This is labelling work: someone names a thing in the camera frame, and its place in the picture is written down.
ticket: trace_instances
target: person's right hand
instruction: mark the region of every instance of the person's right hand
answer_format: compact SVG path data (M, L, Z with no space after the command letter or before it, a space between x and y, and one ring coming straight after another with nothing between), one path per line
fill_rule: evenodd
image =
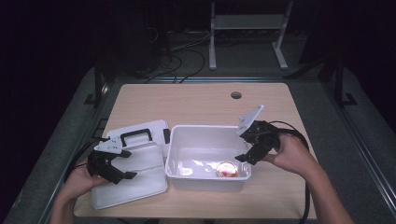
M277 154L267 154L262 160L286 171L308 178L315 171L322 170L318 162L296 136L282 133L279 135L280 148Z

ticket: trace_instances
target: black handle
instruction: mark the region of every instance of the black handle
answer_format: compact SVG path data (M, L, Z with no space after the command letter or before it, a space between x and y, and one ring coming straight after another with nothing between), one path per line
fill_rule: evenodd
M142 130L138 130L138 131L134 131L134 132L130 132L130 133L123 133L122 135L120 135L122 146L126 147L126 143L125 143L125 139L124 139L125 137L130 137L132 135L138 135L138 134L141 134L141 133L148 134L148 140L152 141L150 130L149 129L142 129Z

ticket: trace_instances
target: white bin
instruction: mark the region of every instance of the white bin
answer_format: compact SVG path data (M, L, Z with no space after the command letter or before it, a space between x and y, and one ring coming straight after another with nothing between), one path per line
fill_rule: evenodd
M251 176L251 165L234 157L248 152L237 126L177 125L172 129L165 173L176 189L240 191ZM238 169L237 177L220 177L224 161Z

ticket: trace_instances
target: forearm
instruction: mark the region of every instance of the forearm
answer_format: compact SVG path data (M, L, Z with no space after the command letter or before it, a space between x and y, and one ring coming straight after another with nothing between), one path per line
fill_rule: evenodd
M72 224L74 223L74 205L77 199L66 199L58 197L52 206L50 224Z
M353 223L326 172L316 170L305 178L311 190L315 211L320 223Z

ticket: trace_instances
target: hand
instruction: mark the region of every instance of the hand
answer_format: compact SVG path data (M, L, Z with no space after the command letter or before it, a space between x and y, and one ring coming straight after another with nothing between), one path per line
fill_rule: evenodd
M87 163L87 159L72 171L64 183L64 187L60 194L62 194L65 199L76 199L92 188L109 182L97 175L91 176L85 163Z
M296 136L280 134L280 148L277 154L267 154L262 160L286 171L308 178L312 172L322 170L318 162Z

